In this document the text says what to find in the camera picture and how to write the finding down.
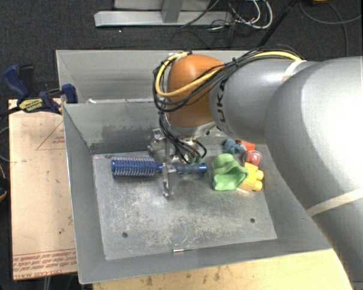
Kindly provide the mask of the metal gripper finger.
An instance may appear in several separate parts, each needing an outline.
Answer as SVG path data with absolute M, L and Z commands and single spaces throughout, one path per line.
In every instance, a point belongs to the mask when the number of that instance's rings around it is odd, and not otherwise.
M 148 153 L 153 156 L 156 153 L 166 150 L 166 138 L 161 128 L 155 128 L 152 131 L 151 141 L 148 145 Z
M 165 198 L 169 198 L 171 197 L 171 195 L 173 195 L 175 177 L 177 175 L 176 169 L 174 168 L 172 163 L 165 163 L 161 173 L 163 175 L 163 187 L 164 187 L 163 196 Z

